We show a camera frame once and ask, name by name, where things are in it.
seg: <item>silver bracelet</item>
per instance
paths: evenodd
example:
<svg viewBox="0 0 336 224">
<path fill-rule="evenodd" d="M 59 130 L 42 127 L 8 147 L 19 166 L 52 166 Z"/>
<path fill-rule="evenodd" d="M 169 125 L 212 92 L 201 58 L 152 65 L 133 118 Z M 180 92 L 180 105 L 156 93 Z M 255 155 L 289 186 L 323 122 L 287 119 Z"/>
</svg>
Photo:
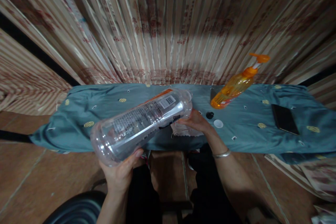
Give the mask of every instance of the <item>silver bracelet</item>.
<svg viewBox="0 0 336 224">
<path fill-rule="evenodd" d="M 218 154 L 218 155 L 214 155 L 214 154 L 212 154 L 212 156 L 214 157 L 214 158 L 224 158 L 224 157 L 226 157 L 226 156 L 229 156 L 231 154 L 231 150 L 228 148 L 228 150 L 226 151 L 226 152 L 224 152 L 224 153 L 222 153 L 222 154 Z"/>
</svg>

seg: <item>barcode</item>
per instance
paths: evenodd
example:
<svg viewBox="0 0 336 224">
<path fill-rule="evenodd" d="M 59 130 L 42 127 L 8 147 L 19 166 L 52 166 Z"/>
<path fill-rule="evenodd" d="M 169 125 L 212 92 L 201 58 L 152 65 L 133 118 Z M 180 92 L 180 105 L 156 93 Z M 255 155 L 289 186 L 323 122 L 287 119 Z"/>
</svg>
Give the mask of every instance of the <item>barcode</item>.
<svg viewBox="0 0 336 224">
<path fill-rule="evenodd" d="M 174 97 L 168 96 L 167 98 L 164 98 L 163 100 L 161 100 L 160 104 L 165 109 L 166 107 L 168 107 L 170 104 L 173 104 L 174 102 L 176 102 Z"/>
</svg>

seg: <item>black chair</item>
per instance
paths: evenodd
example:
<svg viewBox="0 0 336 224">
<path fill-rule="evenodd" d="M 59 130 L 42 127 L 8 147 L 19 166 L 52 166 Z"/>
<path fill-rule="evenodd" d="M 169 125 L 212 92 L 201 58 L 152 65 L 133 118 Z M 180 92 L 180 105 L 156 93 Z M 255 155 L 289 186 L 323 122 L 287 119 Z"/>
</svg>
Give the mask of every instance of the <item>black chair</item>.
<svg viewBox="0 0 336 224">
<path fill-rule="evenodd" d="M 85 223 L 95 224 L 105 200 L 105 193 L 96 191 L 97 186 L 106 184 L 106 180 L 98 180 L 89 191 L 78 194 L 60 205 L 43 224 Z M 182 224 L 182 211 L 192 213 L 189 201 L 161 203 L 163 214 L 176 214 L 177 223 Z"/>
</svg>

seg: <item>brown tile floor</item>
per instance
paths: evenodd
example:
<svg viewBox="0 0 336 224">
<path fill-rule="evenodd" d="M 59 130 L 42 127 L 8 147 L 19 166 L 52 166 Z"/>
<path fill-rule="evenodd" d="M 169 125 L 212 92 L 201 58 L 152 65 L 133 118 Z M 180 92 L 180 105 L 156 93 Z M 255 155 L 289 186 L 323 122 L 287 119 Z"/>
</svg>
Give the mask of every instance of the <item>brown tile floor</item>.
<svg viewBox="0 0 336 224">
<path fill-rule="evenodd" d="M 48 118 L 0 112 L 0 129 L 30 134 Z M 315 214 L 313 204 L 322 200 L 293 182 L 261 154 L 234 155 L 283 223 L 310 223 Z M 188 200 L 197 186 L 196 173 L 187 167 L 182 152 L 152 152 L 150 166 L 154 188 L 163 202 Z M 0 223 L 42 223 L 60 204 L 103 178 L 93 153 L 63 155 L 7 141 L 0 141 L 0 167 Z M 172 215 L 163 220 L 177 223 Z"/>
</svg>

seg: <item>woman's left hand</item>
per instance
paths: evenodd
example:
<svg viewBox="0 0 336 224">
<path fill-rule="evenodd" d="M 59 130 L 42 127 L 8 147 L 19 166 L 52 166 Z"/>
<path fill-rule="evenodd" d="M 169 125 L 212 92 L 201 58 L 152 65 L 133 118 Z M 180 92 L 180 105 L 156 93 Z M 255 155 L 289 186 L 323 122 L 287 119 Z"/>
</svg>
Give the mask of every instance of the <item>woman's left hand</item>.
<svg viewBox="0 0 336 224">
<path fill-rule="evenodd" d="M 143 152 L 143 149 L 137 150 L 116 167 L 108 167 L 99 161 L 106 177 L 109 192 L 123 194 L 128 190 L 132 180 L 133 166 Z"/>
</svg>

